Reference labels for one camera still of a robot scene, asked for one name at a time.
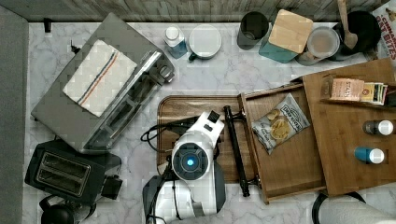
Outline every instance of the snack bag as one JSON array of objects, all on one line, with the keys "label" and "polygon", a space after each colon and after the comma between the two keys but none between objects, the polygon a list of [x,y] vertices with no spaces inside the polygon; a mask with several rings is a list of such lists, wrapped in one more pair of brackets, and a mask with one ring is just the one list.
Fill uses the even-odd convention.
[{"label": "snack bag", "polygon": [[311,125],[303,111],[297,105],[291,93],[272,111],[259,120],[253,121],[253,132],[265,145],[268,154],[273,149]]}]

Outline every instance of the kettle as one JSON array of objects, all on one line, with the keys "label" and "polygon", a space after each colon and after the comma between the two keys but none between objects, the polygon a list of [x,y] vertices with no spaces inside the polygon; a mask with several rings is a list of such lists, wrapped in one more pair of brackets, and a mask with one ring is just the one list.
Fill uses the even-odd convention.
[{"label": "kettle", "polygon": [[39,203],[44,211],[41,216],[41,224],[78,224],[90,217],[96,209],[96,203],[84,205],[62,198],[56,204],[51,205],[50,200],[53,197],[55,195],[50,195]]}]

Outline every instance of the white robot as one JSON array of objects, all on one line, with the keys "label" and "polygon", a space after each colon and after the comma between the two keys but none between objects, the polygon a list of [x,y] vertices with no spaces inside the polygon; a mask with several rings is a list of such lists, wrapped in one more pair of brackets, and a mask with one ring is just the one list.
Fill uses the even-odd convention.
[{"label": "white robot", "polygon": [[143,189],[146,223],[216,214],[225,202],[224,175],[213,151],[224,123],[204,112],[177,140],[171,164]]}]

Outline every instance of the wooden tray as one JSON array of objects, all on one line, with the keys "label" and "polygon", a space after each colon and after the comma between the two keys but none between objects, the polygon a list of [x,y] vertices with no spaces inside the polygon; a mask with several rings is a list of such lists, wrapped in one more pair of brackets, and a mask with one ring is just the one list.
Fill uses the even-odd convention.
[{"label": "wooden tray", "polygon": [[[239,111],[239,104],[236,96],[168,96],[164,98],[158,107],[158,124],[165,124],[178,119],[199,116],[204,111],[215,111],[220,114],[221,121],[225,123],[223,107],[229,105],[233,113]],[[244,135],[244,125],[242,121],[234,123],[238,133],[238,143],[241,151],[242,161],[244,163],[247,179],[252,179],[257,172],[253,171],[253,166],[248,150],[248,141]],[[172,132],[163,132],[157,138],[158,149],[172,149],[178,134]],[[233,147],[228,133],[228,127],[225,125],[220,135],[221,143],[219,144],[220,154],[218,163],[224,172],[224,178],[227,183],[236,183],[239,180],[236,170],[235,159],[233,158]],[[161,165],[166,162],[166,156],[172,153],[158,153],[157,164]]]},{"label": "wooden tray", "polygon": [[[312,125],[276,147],[271,156],[251,131],[251,121],[271,111],[289,92],[312,124],[303,84],[238,96],[169,96],[159,105],[158,123],[198,116],[203,111],[210,110],[219,113],[220,119],[224,121],[225,105],[230,105],[234,114],[243,109],[247,122],[234,123],[242,161],[247,179],[252,179],[255,175],[260,177],[262,198],[268,204],[282,197],[326,189]],[[178,138],[175,133],[163,132],[158,137],[158,148],[172,149]],[[238,173],[227,127],[224,127],[221,140],[218,162],[224,171],[226,182],[237,182]],[[163,164],[170,154],[171,152],[159,153],[158,165]]]}]

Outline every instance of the black handle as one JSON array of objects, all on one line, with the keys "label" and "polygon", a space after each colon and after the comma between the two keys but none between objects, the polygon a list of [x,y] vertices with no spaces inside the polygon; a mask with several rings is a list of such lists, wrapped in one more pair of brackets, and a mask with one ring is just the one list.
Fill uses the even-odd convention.
[{"label": "black handle", "polygon": [[39,203],[41,209],[43,209],[43,211],[47,210],[50,208],[50,203],[49,200],[51,198],[55,197],[55,195],[50,195],[48,197],[45,197],[43,200],[41,200],[41,202]]},{"label": "black handle", "polygon": [[122,180],[118,175],[107,176],[105,184],[102,188],[101,195],[112,200],[116,200],[119,196],[120,188],[122,185]]},{"label": "black handle", "polygon": [[230,133],[230,140],[233,146],[233,156],[235,157],[236,169],[239,174],[239,184],[242,189],[244,197],[250,196],[248,191],[248,181],[245,175],[244,163],[242,162],[241,151],[239,150],[238,138],[236,137],[235,127],[233,126],[233,114],[229,105],[224,106],[225,121]]},{"label": "black handle", "polygon": [[84,219],[87,219],[88,217],[92,216],[93,213],[95,212],[95,210],[96,210],[96,203],[94,203],[93,205],[91,205],[90,213],[89,213]]},{"label": "black handle", "polygon": [[194,61],[196,58],[198,57],[198,55],[196,55],[194,52],[190,55],[189,57],[189,61],[192,62]]},{"label": "black handle", "polygon": [[[366,201],[364,201],[364,199],[359,195],[358,192],[350,192],[345,195],[355,198],[363,203],[366,203]],[[314,222],[314,224],[320,224],[319,209],[327,198],[328,198],[327,195],[320,193],[317,199],[315,200],[314,205],[312,206],[312,221]]]}]

